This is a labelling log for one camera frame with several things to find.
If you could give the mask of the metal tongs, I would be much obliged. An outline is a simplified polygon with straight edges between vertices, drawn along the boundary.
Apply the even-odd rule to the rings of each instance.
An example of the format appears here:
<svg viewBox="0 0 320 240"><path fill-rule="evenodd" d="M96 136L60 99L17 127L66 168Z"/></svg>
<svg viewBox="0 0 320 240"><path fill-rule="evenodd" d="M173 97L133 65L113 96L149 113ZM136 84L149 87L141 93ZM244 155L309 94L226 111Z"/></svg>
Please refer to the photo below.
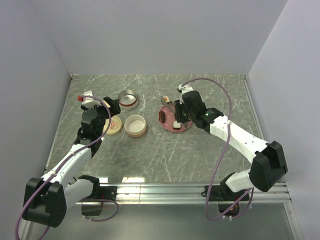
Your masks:
<svg viewBox="0 0 320 240"><path fill-rule="evenodd" d="M174 104L173 104L173 103L172 103L172 104L166 103L165 100L164 100L164 98L168 98L168 96L161 96L161 97L160 97L160 102L161 102L162 106L168 107L169 110L174 114L174 117L175 117L175 107L174 107Z"/></svg>

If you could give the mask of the white sushi piece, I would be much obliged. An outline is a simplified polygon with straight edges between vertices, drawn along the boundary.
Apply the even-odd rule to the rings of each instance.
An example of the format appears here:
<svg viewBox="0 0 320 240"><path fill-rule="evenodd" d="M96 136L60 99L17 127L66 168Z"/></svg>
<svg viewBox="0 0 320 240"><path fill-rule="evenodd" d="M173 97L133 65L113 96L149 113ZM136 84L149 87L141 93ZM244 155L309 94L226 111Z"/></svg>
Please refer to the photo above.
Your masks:
<svg viewBox="0 0 320 240"><path fill-rule="evenodd" d="M180 122L177 122L177 121L174 121L174 122L172 123L172 128L173 128L174 130L180 130L180 129L181 129L181 123L180 123Z"/></svg>

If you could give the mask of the dark brown food piece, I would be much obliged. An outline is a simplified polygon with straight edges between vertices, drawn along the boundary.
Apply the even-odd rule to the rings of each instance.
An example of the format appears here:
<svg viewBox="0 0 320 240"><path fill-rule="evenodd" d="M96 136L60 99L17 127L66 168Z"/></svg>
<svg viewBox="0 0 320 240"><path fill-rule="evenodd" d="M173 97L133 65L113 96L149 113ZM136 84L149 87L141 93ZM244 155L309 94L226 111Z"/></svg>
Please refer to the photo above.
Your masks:
<svg viewBox="0 0 320 240"><path fill-rule="evenodd" d="M159 117L160 117L161 123L164 123L166 121L166 114L163 111L159 112Z"/></svg>

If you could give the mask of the orange topped sushi piece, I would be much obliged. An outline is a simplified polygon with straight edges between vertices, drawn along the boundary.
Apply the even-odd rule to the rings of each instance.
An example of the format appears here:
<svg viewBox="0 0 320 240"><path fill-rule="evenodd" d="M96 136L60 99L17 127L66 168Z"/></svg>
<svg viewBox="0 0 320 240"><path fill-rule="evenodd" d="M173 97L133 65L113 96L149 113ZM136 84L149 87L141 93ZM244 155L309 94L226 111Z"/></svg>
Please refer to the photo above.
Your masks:
<svg viewBox="0 0 320 240"><path fill-rule="evenodd" d="M173 102L169 99L169 98L164 98L164 100L165 100L165 102L167 103L167 104L172 104Z"/></svg>

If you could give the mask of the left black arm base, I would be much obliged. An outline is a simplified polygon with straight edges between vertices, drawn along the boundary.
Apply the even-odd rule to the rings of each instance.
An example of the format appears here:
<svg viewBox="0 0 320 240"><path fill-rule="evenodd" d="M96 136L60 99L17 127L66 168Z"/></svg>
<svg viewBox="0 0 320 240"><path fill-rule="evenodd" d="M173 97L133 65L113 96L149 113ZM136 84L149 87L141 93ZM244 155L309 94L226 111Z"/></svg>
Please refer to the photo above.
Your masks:
<svg viewBox="0 0 320 240"><path fill-rule="evenodd" d="M82 218L91 222L105 222L114 218L120 210L119 204L116 202L118 187L111 186L99 186L97 192L89 197L85 197L80 200ZM114 204L115 212L103 219L93 219L91 217L100 216L104 210L104 203Z"/></svg>

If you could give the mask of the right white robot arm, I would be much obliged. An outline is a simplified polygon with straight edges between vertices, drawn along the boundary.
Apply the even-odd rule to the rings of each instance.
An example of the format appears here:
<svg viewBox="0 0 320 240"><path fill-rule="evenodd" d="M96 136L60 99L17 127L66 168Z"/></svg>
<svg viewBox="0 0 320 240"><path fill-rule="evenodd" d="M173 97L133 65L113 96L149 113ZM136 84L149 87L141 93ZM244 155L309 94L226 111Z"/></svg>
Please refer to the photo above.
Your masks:
<svg viewBox="0 0 320 240"><path fill-rule="evenodd" d="M218 109L207 108L200 93L189 85L180 87L178 92L180 99L174 102L178 122L193 122L197 128L227 142L251 164L249 169L231 173L220 183L224 199L231 200L239 191L250 188L268 192L288 172L280 143L260 139L237 126Z"/></svg>

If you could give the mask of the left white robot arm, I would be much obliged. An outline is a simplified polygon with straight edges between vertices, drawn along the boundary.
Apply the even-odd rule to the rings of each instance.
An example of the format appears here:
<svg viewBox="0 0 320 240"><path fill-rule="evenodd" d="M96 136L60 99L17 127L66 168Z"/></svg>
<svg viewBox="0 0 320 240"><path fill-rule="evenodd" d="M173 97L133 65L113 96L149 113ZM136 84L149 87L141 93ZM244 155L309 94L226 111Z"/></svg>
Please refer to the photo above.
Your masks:
<svg viewBox="0 0 320 240"><path fill-rule="evenodd" d="M40 178L31 178L26 184L21 213L26 221L56 228L74 204L101 197L97 177L82 175L75 183L70 181L98 152L110 127L106 121L120 114L121 109L119 101L108 96L98 99L81 95L78 100L82 101L82 120L70 151L49 172Z"/></svg>

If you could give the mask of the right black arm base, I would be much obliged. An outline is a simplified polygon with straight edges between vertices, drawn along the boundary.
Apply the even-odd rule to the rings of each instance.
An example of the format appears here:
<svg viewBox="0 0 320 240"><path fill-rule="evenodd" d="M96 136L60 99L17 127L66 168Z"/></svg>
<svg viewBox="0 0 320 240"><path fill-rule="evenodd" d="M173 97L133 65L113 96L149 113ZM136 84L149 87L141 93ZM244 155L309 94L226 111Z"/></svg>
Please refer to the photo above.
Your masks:
<svg viewBox="0 0 320 240"><path fill-rule="evenodd" d="M208 193L209 185L204 186L204 191L201 193L202 197L206 197ZM209 195L209 202L234 202L238 200L246 190L241 190L238 192L232 192L231 190L227 190L226 187L221 185L213 185L211 187L211 192ZM249 201L249 194L246 194L241 201ZM220 213L224 212L229 207L228 204L218 204L218 210ZM231 208L227 213L226 217L235 217L240 213L240 204L237 203L233 208Z"/></svg>

